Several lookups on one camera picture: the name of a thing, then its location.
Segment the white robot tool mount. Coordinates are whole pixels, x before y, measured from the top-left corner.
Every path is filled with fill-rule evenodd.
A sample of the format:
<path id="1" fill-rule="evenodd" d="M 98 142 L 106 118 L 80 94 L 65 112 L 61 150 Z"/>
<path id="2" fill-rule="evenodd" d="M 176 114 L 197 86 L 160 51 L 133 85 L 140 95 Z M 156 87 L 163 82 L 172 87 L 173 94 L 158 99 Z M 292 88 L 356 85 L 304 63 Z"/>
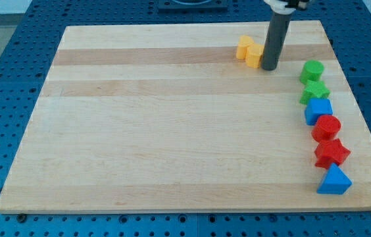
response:
<path id="1" fill-rule="evenodd" d="M 277 14 L 292 14 L 294 11 L 305 11 L 311 0 L 263 0 Z"/>

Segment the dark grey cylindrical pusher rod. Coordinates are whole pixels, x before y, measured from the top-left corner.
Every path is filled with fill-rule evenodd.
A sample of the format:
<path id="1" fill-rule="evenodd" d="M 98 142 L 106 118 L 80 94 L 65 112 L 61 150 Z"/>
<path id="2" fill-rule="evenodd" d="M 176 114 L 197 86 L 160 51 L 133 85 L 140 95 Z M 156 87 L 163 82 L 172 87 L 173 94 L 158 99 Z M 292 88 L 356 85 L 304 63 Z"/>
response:
<path id="1" fill-rule="evenodd" d="M 290 14 L 273 12 L 260 64 L 262 69 L 272 71 L 277 68 L 290 20 Z"/>

